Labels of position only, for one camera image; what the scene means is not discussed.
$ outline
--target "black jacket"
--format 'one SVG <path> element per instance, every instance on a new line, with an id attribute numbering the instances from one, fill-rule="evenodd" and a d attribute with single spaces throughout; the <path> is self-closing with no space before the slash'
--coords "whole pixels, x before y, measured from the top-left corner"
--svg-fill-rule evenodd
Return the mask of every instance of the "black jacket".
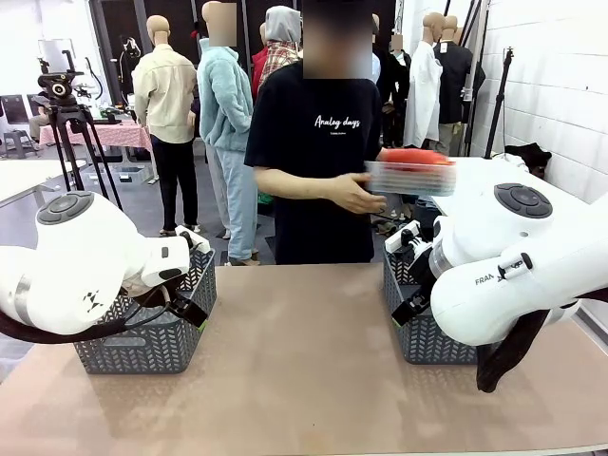
<path id="1" fill-rule="evenodd" d="M 439 60 L 444 71 L 441 75 L 439 92 L 439 124 L 456 124 L 463 121 L 463 99 L 461 93 L 466 83 L 466 75 L 471 70 L 473 54 L 466 47 L 447 42 L 447 52 L 441 52 L 442 43 L 435 47 L 435 58 Z M 483 70 L 475 76 L 475 94 L 484 83 Z"/>
<path id="2" fill-rule="evenodd" d="M 380 77 L 376 85 L 380 92 L 382 104 L 384 105 L 392 95 L 393 102 L 399 105 L 408 97 L 409 66 L 400 65 L 394 55 L 375 43 L 372 45 L 372 50 L 380 61 Z"/>

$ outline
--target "red object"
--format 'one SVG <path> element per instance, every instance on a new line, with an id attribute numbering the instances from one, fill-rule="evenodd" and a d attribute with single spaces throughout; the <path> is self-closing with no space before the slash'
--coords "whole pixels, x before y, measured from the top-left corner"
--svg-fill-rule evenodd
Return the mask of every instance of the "red object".
<path id="1" fill-rule="evenodd" d="M 445 155 L 424 149 L 387 149 L 383 162 L 416 164 L 453 164 Z"/>
<path id="2" fill-rule="evenodd" d="M 268 59 L 268 48 L 265 47 L 263 50 L 258 52 L 252 60 L 254 61 L 254 83 L 252 84 L 252 93 L 254 95 L 254 101 L 257 98 L 257 92 L 259 91 L 259 80 L 262 77 L 262 71 L 264 70 L 264 66 L 266 65 L 266 60 Z"/>

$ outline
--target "brown tabletop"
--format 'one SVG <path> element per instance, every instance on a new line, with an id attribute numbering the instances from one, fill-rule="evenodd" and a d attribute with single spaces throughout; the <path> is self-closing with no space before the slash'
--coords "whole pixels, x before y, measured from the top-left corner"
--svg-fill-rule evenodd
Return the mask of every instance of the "brown tabletop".
<path id="1" fill-rule="evenodd" d="M 544 330 L 497 392 L 475 370 L 409 365 L 380 265 L 218 268 L 189 369 L 88 376 L 36 347 L 0 387 L 7 456 L 303 455 L 608 447 L 608 359 Z"/>

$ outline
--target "small table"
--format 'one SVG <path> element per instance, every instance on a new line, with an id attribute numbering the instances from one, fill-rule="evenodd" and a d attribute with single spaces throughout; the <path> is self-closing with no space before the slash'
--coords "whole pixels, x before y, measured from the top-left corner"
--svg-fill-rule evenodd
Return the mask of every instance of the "small table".
<path id="1" fill-rule="evenodd" d="M 123 162 L 128 161 L 124 149 L 125 147 L 141 147 L 150 152 L 150 155 L 153 155 L 152 142 L 147 129 L 140 124 L 133 122 L 131 119 L 122 119 L 121 123 L 115 123 L 113 125 L 95 125 L 95 130 L 97 131 L 99 141 L 102 145 L 114 145 L 123 148 Z M 81 133 L 72 133 L 71 129 L 68 127 L 67 134 L 69 140 L 73 144 L 85 144 L 85 138 Z M 95 145 L 95 138 L 93 138 L 92 134 L 91 140 L 93 145 Z M 54 142 L 55 137 L 53 136 L 52 127 L 50 125 L 43 126 L 40 129 L 40 143 Z M 154 178 L 149 183 L 154 183 L 159 179 L 154 157 L 152 157 L 152 170 L 154 172 Z"/>
<path id="2" fill-rule="evenodd" d="M 86 162 L 78 160 L 76 164 L 80 168 Z M 69 162 L 66 163 L 66 170 L 72 170 Z M 51 188 L 45 182 L 61 175 L 63 171 L 58 160 L 0 161 L 0 207 L 30 194 L 36 198 L 38 207 L 42 207 L 45 204 L 42 192 L 55 192 L 61 188 Z"/>
<path id="3" fill-rule="evenodd" d="M 467 195 L 499 183 L 519 182 L 535 188 L 544 194 L 553 204 L 554 217 L 569 217 L 577 207 L 584 207 L 586 202 L 573 197 L 558 187 L 526 173 L 522 169 L 504 160 L 486 160 L 481 158 L 457 158 L 456 188 L 449 197 L 433 197 L 438 209 L 449 216 L 457 209 L 456 201 L 466 204 Z"/>

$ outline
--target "white wall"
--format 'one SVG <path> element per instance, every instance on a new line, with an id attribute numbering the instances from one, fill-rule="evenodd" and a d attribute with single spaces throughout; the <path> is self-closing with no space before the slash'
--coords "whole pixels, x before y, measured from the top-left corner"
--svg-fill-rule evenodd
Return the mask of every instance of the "white wall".
<path id="1" fill-rule="evenodd" d="M 107 94 L 87 0 L 0 0 L 0 24 L 0 94 L 18 93 L 25 100 L 26 94 L 42 90 L 37 83 L 38 40 L 50 39 L 71 39 L 76 69 L 86 72 L 88 57 Z M 96 85 L 91 78 L 83 78 L 81 82 Z M 0 118 L 0 131 L 16 127 L 7 125 L 6 117 Z"/>
<path id="2" fill-rule="evenodd" d="M 507 144 L 538 143 L 553 153 L 547 180 L 592 202 L 608 192 L 608 43 L 592 17 L 606 0 L 494 0 L 484 50 L 472 155 L 483 155 L 504 50 L 515 58 L 505 89 Z M 493 149 L 503 150 L 503 117 Z"/>

